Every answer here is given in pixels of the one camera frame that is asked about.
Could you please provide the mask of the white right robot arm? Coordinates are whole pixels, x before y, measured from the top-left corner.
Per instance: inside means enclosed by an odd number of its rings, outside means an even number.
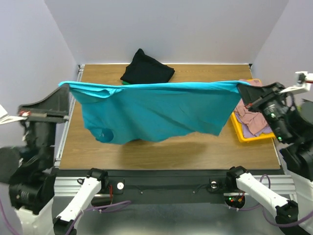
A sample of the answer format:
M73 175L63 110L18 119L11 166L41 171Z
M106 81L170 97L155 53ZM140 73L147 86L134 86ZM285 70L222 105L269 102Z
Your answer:
M295 95L310 83L285 88L280 83L256 87L238 85L245 107L261 113L277 140L286 175L254 176L242 166L232 167L225 185L246 193L262 206L265 219L286 235L313 232L313 103L295 104Z

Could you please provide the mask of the turquoise t shirt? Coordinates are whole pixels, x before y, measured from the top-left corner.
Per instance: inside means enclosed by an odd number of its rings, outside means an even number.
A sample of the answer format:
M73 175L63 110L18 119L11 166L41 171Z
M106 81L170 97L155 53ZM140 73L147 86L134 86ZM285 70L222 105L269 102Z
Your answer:
M102 143L219 135L241 96L239 81L113 86L67 81L84 127Z

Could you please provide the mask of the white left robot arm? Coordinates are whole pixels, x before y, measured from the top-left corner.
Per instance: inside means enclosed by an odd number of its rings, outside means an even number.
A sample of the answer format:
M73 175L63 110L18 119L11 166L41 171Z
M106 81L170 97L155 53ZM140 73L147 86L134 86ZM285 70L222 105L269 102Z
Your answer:
M107 171L92 168L68 206L52 216L56 175L54 166L56 126L68 121L69 86L61 85L46 98L21 105L11 116L0 111L1 124L19 122L25 146L0 150L0 181L9 186L12 207L25 235L74 235L80 216L97 193L109 187Z

